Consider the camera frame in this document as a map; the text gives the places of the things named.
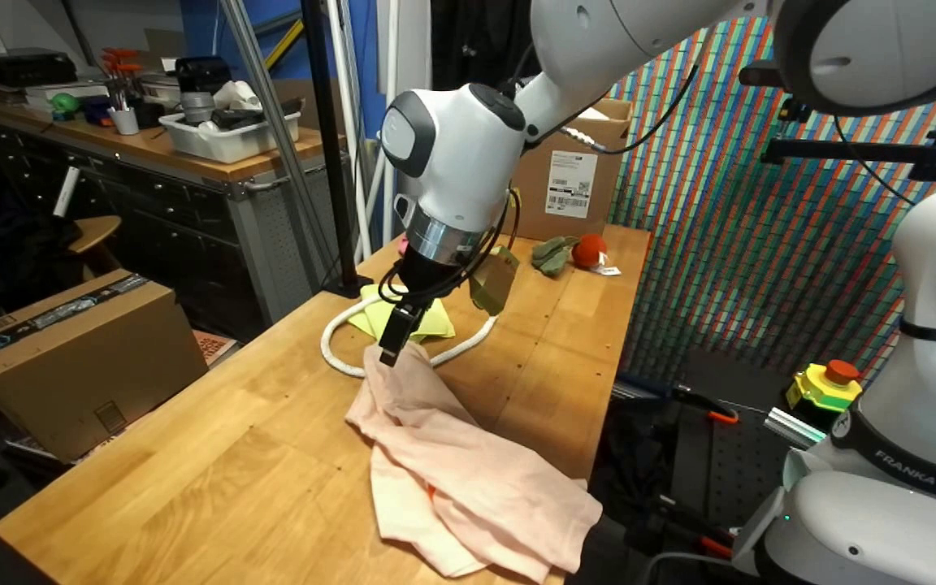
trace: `wooden tabletop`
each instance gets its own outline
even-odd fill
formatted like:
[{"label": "wooden tabletop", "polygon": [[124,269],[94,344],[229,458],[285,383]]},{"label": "wooden tabletop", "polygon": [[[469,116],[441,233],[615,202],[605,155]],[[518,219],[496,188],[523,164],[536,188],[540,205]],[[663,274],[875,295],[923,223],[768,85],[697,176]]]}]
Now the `wooden tabletop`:
[{"label": "wooden tabletop", "polygon": [[[83,119],[52,119],[50,115],[19,107],[19,105],[0,105],[0,128],[63,142],[70,151],[96,153],[106,158],[131,158],[133,167],[153,167],[153,168],[172,168],[180,176],[201,176],[201,179],[219,179],[219,182],[245,182],[264,172],[279,172],[279,155],[275,151],[240,158],[240,164],[209,164],[194,155],[172,153],[172,140],[163,128],[119,138],[105,128],[90,128]],[[299,128],[297,140],[299,155],[315,155],[323,153],[323,138],[312,128]]]},{"label": "wooden tabletop", "polygon": [[[494,336],[439,368],[487,428],[575,477],[599,451],[650,233],[609,227],[609,247],[621,279],[546,279],[523,264]],[[381,275],[391,256],[359,274]],[[309,300],[15,508],[0,536],[56,581],[441,581],[377,541],[371,446],[345,422],[356,380],[318,358],[318,331],[345,305]],[[466,286],[446,305],[454,341],[480,324]],[[363,344],[351,329],[335,336],[346,360]]]}]

